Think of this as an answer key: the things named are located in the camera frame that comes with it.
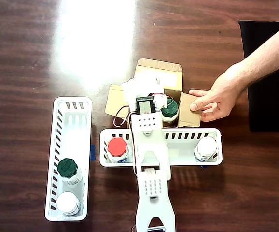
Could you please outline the person's bare hand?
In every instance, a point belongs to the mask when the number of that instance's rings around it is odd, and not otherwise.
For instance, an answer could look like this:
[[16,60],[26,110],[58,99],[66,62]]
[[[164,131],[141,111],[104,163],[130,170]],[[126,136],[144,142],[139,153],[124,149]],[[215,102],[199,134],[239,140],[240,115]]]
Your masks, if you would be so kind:
[[237,98],[246,87],[240,64],[234,64],[221,74],[209,90],[191,89],[196,96],[190,110],[201,111],[201,121],[210,122],[229,116]]

